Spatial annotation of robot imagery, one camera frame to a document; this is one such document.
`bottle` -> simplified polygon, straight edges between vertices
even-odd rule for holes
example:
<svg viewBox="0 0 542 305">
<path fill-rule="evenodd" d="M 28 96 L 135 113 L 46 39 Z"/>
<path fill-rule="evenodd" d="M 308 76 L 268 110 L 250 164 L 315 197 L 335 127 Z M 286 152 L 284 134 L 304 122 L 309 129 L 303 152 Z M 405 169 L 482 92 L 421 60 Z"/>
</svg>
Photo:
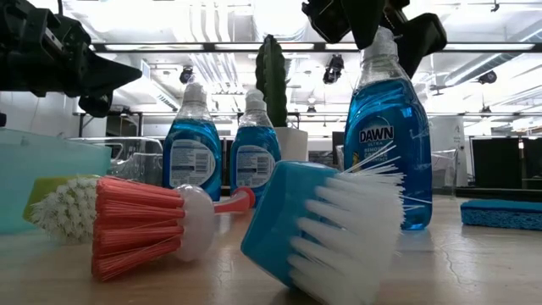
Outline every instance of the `bottle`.
<svg viewBox="0 0 542 305">
<path fill-rule="evenodd" d="M 403 230 L 421 230 L 431 220 L 432 172 L 427 114 L 398 63 L 390 30 L 380 27 L 373 44 L 363 50 L 362 73 L 346 120 L 345 169 L 393 141 L 396 148 L 363 168 L 387 160 L 406 174 L 403 181 Z"/>
<path fill-rule="evenodd" d="M 239 130 L 231 145 L 231 191 L 239 186 L 250 187 L 257 205 L 279 161 L 279 141 L 269 120 L 263 93 L 250 90 L 246 94 L 245 114 L 239 120 Z"/>
<path fill-rule="evenodd" d="M 207 110 L 207 93 L 188 84 L 182 106 L 163 144 L 163 186 L 200 186 L 220 200 L 222 150 L 217 128 Z"/>
</svg>

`plant pot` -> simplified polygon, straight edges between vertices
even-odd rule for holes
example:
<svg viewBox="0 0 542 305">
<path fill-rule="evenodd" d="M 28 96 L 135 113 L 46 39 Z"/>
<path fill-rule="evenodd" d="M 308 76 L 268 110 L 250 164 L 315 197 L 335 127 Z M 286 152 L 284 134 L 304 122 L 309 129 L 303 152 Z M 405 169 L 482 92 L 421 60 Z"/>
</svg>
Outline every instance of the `plant pot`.
<svg viewBox="0 0 542 305">
<path fill-rule="evenodd" d="M 280 144 L 280 159 L 308 161 L 308 134 L 306 131 L 288 127 L 275 127 Z"/>
</svg>

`cactus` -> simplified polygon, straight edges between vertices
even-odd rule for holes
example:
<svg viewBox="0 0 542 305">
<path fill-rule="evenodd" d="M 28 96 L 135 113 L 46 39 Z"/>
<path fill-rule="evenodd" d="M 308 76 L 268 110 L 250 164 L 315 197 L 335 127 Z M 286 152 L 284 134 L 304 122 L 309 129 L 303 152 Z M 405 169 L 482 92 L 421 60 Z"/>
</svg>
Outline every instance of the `cactus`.
<svg viewBox="0 0 542 305">
<path fill-rule="evenodd" d="M 273 35 L 263 41 L 256 57 L 256 88 L 263 92 L 274 127 L 287 127 L 286 69 L 282 47 Z"/>
</svg>

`red brush handle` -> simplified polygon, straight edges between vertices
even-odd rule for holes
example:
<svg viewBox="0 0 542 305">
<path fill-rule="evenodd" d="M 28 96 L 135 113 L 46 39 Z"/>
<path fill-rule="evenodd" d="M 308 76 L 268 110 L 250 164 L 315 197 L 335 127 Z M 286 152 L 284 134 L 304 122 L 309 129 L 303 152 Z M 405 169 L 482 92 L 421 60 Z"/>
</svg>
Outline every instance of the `red brush handle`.
<svg viewBox="0 0 542 305">
<path fill-rule="evenodd" d="M 234 191 L 233 196 L 223 202 L 214 205 L 214 212 L 231 213 L 231 212 L 246 212 L 254 206 L 256 196 L 248 187 L 240 187 Z"/>
</svg>

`sponge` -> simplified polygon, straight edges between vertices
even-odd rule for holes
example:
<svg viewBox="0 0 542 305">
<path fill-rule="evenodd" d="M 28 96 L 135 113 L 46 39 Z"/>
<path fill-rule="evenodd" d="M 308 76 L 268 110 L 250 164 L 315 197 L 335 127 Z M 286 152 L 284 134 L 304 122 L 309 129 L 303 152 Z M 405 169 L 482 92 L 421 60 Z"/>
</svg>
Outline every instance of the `sponge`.
<svg viewBox="0 0 542 305">
<path fill-rule="evenodd" d="M 465 225 L 542 230 L 542 203 L 507 200 L 471 200 L 461 205 Z"/>
</svg>

